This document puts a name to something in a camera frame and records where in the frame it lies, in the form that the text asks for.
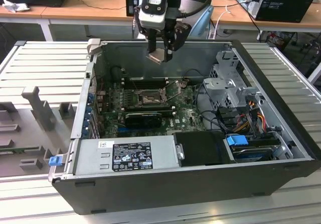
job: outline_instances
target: red wire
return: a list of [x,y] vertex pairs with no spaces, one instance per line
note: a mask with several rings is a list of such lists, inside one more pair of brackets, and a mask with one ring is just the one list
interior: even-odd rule
[[239,126],[239,124],[240,124],[240,119],[241,119],[241,117],[243,117],[243,116],[245,116],[245,115],[240,115],[240,117],[237,119],[237,127]]

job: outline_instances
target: white label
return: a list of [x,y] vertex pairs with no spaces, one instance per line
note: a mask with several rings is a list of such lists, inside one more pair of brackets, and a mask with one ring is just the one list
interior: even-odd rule
[[0,155],[13,155],[14,153],[12,151],[3,151],[0,152]]
[[151,165],[151,161],[142,162],[141,165]]
[[148,3],[153,5],[159,5],[162,2],[162,0],[149,0]]
[[98,141],[98,148],[112,148],[115,141]]

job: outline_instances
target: blue tab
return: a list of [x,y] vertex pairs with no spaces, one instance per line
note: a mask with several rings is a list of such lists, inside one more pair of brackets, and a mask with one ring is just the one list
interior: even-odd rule
[[234,145],[248,145],[245,135],[230,135],[227,139],[229,146]]
[[61,166],[62,156],[53,156],[49,159],[49,166]]

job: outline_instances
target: power supply label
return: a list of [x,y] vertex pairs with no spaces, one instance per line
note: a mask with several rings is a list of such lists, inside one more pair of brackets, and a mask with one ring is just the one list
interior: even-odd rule
[[152,169],[150,142],[114,144],[112,170],[130,171]]

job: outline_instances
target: green circuit board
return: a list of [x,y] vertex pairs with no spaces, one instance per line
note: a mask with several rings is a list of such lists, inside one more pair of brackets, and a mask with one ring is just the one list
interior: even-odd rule
[[[205,130],[202,117],[193,104],[193,86],[180,88],[179,84],[178,81],[171,82],[166,88],[160,89],[124,89],[121,84],[114,84],[106,91],[107,108],[101,111],[105,132],[103,137],[159,136]],[[149,111],[150,107],[154,108],[156,105],[170,110]],[[127,128],[124,120],[126,115],[137,113],[138,107],[143,113],[162,113],[161,126],[152,129]]]

